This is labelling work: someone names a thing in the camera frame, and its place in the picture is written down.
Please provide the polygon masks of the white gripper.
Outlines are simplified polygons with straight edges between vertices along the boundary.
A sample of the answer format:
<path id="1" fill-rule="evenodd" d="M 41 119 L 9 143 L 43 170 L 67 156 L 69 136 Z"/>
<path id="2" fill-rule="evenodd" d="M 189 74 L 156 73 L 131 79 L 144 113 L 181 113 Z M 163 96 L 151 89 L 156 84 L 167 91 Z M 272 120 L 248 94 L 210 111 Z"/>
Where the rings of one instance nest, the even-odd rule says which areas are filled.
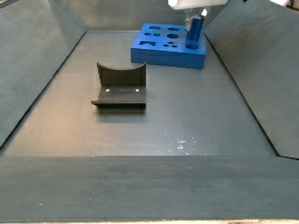
<path id="1" fill-rule="evenodd" d="M 184 30 L 188 32 L 192 26 L 192 9 L 223 5 L 227 2 L 228 0 L 168 0 L 168 5 L 172 9 L 184 11 Z M 205 17 L 207 14 L 208 10 L 203 9 L 200 16 Z"/>

